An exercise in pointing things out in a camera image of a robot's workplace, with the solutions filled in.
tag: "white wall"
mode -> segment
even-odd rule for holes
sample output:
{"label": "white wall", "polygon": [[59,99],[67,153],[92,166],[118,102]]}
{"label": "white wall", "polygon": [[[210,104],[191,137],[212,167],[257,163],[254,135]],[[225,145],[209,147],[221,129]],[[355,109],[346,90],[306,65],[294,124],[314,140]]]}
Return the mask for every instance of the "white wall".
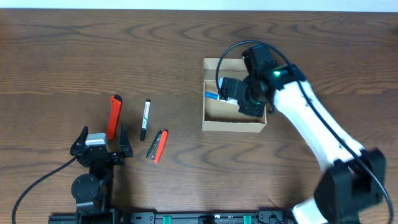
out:
{"label": "white wall", "polygon": [[398,12],[398,0],[0,0],[0,7]]}

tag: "wooden table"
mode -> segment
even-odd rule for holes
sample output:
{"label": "wooden table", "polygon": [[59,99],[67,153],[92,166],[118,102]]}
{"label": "wooden table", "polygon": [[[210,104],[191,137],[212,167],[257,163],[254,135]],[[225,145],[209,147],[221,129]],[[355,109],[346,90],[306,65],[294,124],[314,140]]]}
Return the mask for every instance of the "wooden table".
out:
{"label": "wooden table", "polygon": [[[244,39],[277,46],[347,132],[383,151],[398,207],[398,14],[3,10],[0,23],[0,223],[11,222],[31,183],[72,158],[84,125],[90,133],[106,131],[115,93],[123,97],[119,123],[134,157],[115,170],[114,204],[160,212],[256,210],[310,197],[318,163],[282,114],[268,116],[260,134],[201,131],[202,60]],[[146,99],[152,111],[141,142]],[[155,165],[145,154],[160,128],[170,134]],[[36,186],[17,223],[74,212],[70,187],[87,172],[74,162]],[[361,218],[385,223],[387,207]]]}

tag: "green led indicator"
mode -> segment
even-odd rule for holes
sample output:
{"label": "green led indicator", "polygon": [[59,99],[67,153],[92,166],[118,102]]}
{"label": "green led indicator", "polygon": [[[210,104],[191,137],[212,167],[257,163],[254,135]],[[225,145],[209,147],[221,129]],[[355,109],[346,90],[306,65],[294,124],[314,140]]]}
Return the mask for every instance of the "green led indicator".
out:
{"label": "green led indicator", "polygon": [[274,71],[274,75],[275,75],[276,77],[279,77],[280,71]]}

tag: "cardboard box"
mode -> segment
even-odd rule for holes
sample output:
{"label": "cardboard box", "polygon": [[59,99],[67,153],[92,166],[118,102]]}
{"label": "cardboard box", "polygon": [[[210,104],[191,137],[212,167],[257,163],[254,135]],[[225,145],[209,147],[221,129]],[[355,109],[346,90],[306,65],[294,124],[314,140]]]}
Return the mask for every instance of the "cardboard box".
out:
{"label": "cardboard box", "polygon": [[[218,58],[203,60],[203,117],[202,131],[236,131],[259,133],[267,124],[266,113],[261,118],[238,112],[239,106],[205,97],[205,92],[217,93],[216,68]],[[223,59],[219,78],[231,77],[243,80],[248,75],[242,59]]]}

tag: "pen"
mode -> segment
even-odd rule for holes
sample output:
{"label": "pen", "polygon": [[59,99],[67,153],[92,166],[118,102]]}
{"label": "pen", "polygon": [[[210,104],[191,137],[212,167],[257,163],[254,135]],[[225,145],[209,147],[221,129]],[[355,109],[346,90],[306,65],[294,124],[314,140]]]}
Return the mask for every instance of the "pen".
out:
{"label": "pen", "polygon": [[149,116],[150,100],[145,102],[144,117],[142,119],[141,135],[139,139],[141,141],[145,140],[145,133],[147,132],[148,116]]}

